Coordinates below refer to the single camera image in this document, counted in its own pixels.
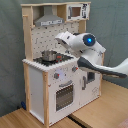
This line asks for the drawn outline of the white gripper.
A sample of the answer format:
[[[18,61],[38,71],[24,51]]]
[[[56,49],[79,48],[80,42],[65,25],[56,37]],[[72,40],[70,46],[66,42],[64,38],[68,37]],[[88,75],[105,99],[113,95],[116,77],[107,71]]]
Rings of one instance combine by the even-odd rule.
[[[59,33],[55,39],[66,49],[76,49],[78,47],[78,42],[76,41],[76,36],[71,34],[70,32],[61,32]]]

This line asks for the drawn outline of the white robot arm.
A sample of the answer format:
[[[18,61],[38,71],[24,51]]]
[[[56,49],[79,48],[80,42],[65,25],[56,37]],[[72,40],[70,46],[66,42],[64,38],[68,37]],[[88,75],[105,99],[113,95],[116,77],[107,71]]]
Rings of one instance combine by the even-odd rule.
[[[78,58],[77,65],[81,70],[120,78],[128,76],[128,58],[116,67],[106,67],[98,63],[106,49],[98,43],[93,34],[73,35],[66,31],[59,33],[55,39]]]

